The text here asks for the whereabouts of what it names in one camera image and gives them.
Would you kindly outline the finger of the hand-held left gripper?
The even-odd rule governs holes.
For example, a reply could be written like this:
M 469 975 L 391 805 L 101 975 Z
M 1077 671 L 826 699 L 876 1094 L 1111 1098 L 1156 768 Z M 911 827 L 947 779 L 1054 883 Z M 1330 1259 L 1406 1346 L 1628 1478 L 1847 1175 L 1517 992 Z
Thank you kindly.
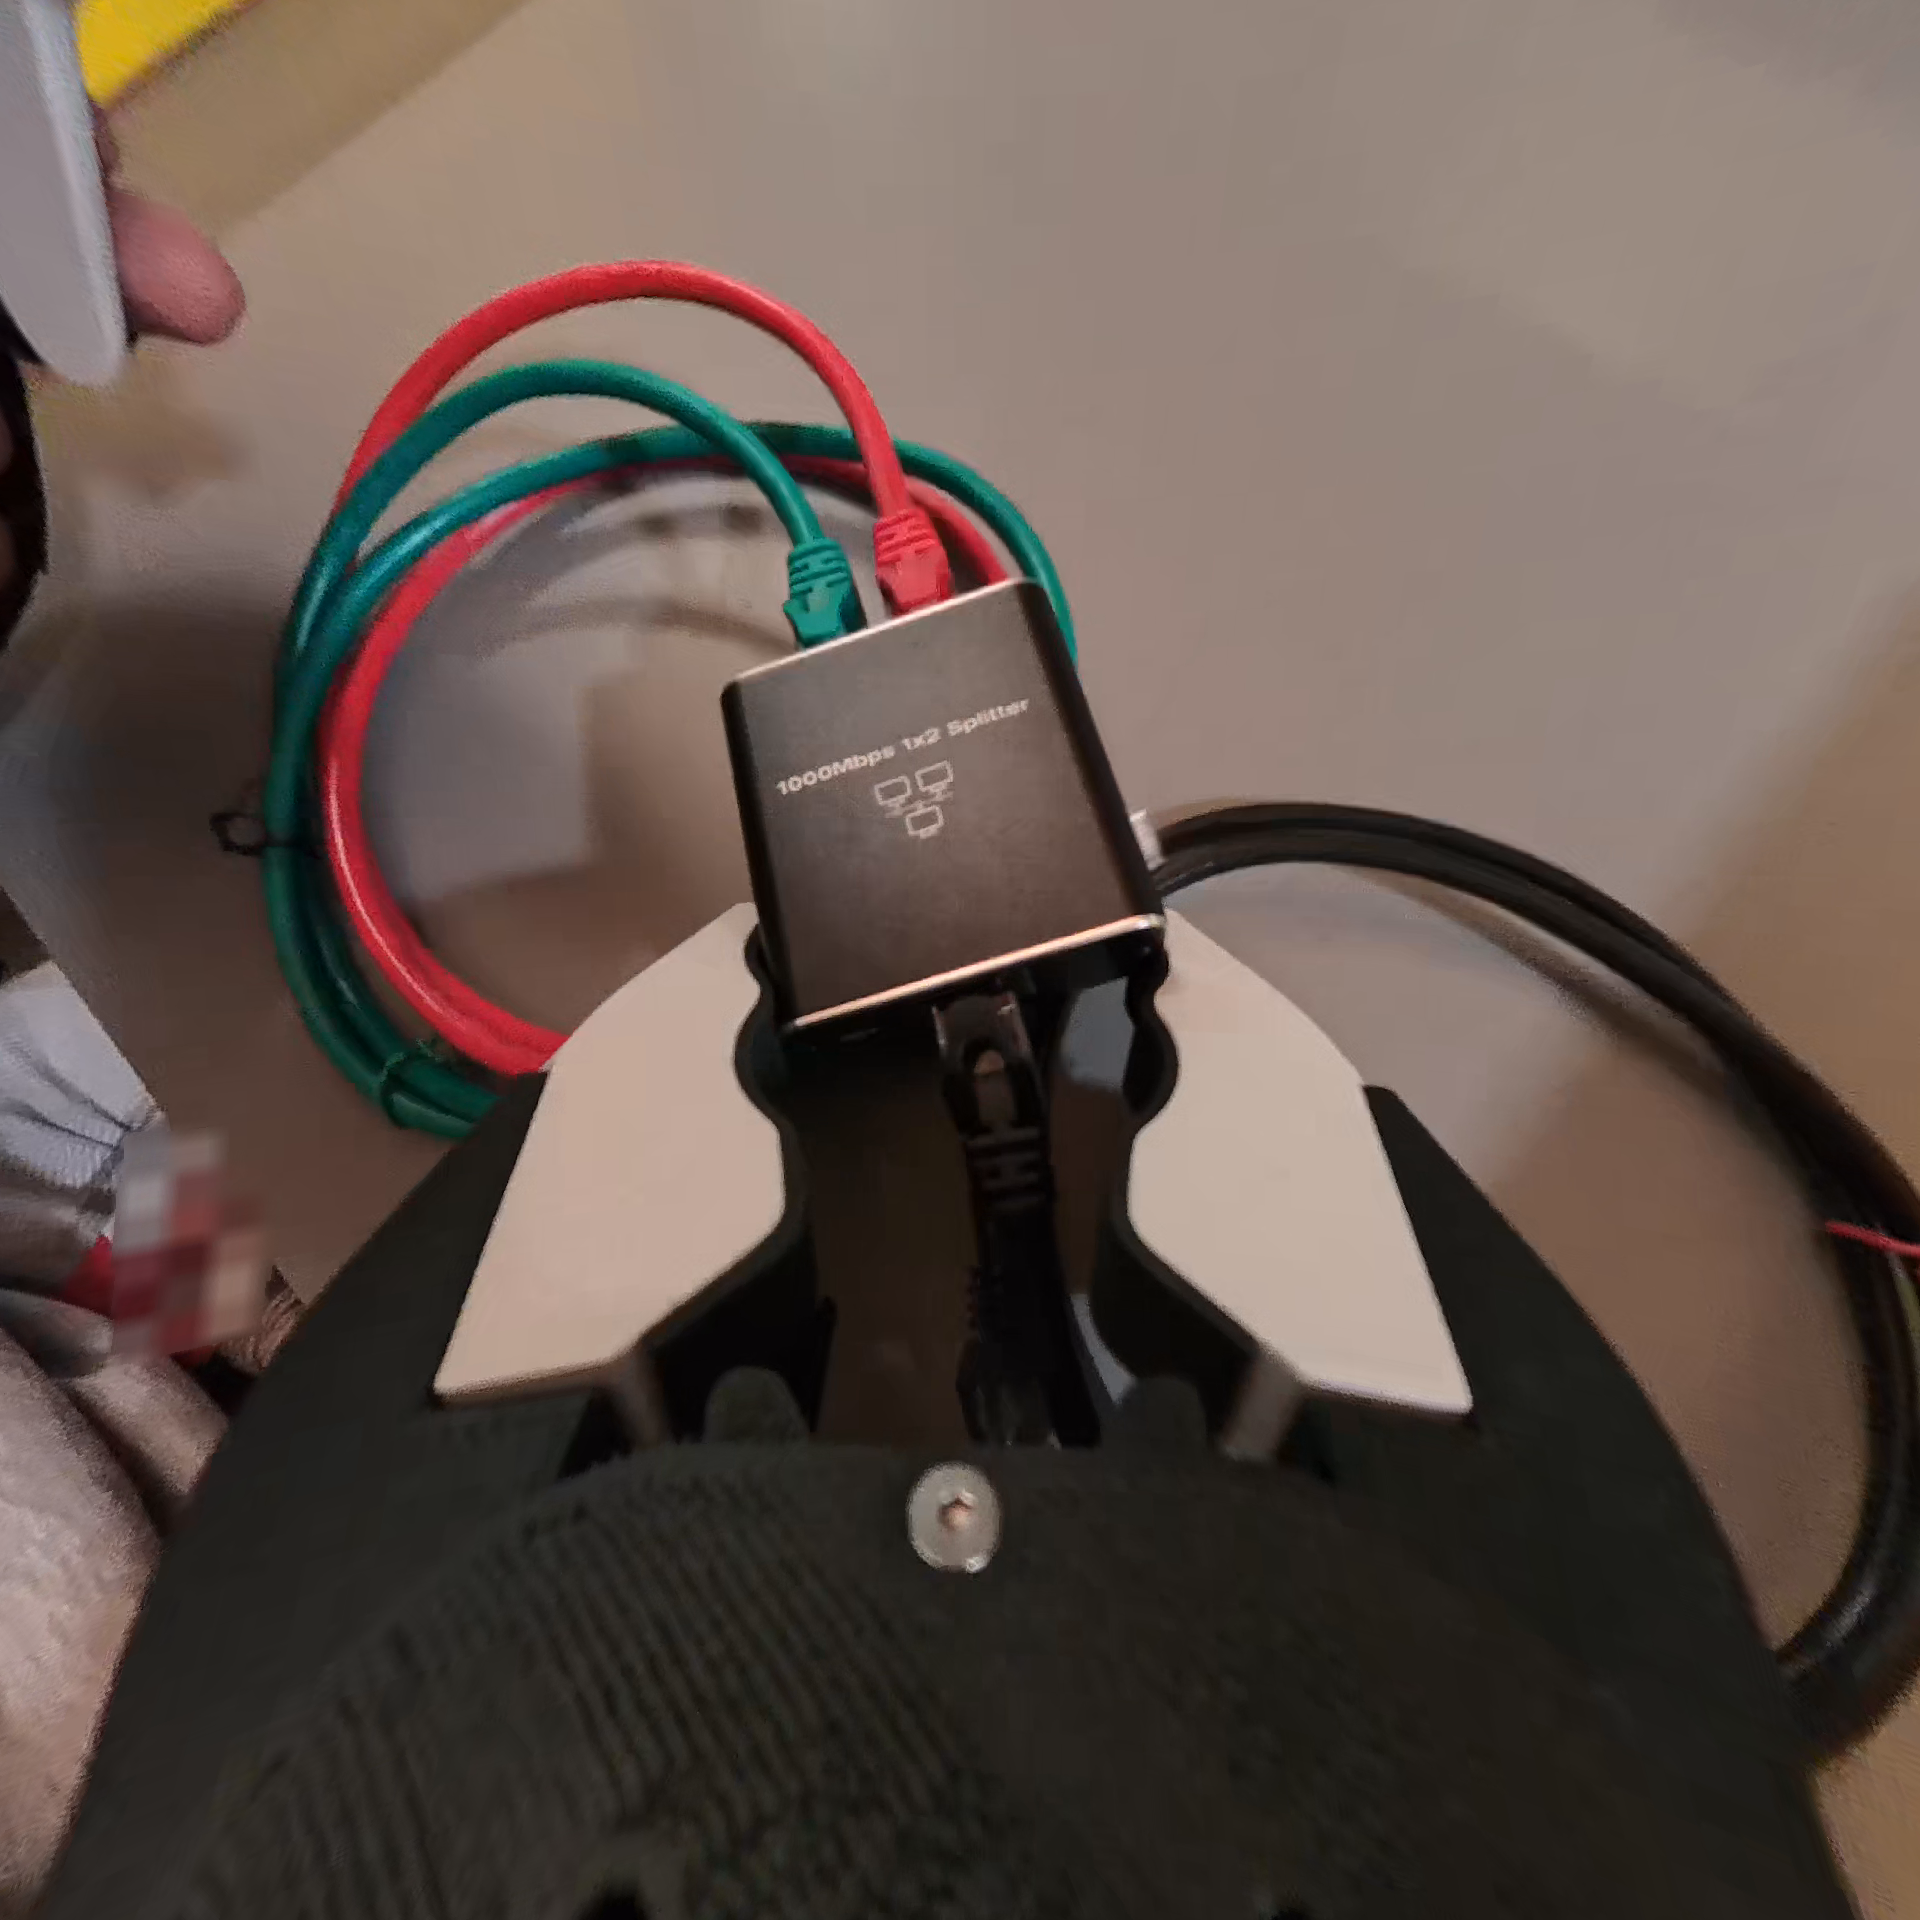
M 2 304 L 62 380 L 106 388 L 122 375 L 129 316 L 67 3 L 2 4 Z

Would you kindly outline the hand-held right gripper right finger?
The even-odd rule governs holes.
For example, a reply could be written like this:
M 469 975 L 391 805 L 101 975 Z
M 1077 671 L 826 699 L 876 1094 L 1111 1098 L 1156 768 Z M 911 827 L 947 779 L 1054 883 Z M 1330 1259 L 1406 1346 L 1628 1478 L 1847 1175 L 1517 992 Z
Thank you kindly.
M 1217 1451 L 1282 1451 L 1307 1404 L 1457 1424 L 1471 1384 L 1357 1070 L 1186 916 L 1126 990 L 1133 1124 L 1093 1328 L 1197 1396 Z

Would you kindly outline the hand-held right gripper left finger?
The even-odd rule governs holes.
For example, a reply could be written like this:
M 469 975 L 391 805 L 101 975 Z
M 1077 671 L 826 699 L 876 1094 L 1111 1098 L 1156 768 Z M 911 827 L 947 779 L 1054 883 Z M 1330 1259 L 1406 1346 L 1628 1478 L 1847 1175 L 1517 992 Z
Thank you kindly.
M 749 1086 L 756 915 L 738 902 L 550 1059 L 435 1391 L 707 1404 L 738 1366 L 819 1402 L 833 1338 L 793 1128 Z

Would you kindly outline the yellow plastic bin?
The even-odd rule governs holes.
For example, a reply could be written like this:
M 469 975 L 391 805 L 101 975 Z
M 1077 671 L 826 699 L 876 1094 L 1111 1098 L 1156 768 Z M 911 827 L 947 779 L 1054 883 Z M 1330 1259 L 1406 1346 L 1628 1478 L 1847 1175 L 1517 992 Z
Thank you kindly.
M 239 15 L 247 3 L 77 3 L 76 35 L 87 95 L 122 103 Z

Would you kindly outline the black network splitter box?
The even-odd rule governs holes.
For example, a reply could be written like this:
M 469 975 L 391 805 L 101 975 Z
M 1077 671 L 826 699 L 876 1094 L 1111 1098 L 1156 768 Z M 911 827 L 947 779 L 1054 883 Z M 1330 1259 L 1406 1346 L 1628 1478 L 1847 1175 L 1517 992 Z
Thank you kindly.
M 754 668 L 722 719 L 790 1036 L 1079 992 L 1166 915 L 1047 591 L 1005 580 Z

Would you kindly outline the person's left hand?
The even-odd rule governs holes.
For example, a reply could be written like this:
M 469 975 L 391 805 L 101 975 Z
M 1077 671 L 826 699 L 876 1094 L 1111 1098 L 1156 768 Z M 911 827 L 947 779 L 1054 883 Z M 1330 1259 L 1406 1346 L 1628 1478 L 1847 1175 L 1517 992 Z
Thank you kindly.
M 102 108 L 91 109 L 91 132 L 129 339 L 179 346 L 231 339 L 247 312 L 247 296 L 225 251 L 181 211 L 123 180 L 122 150 Z

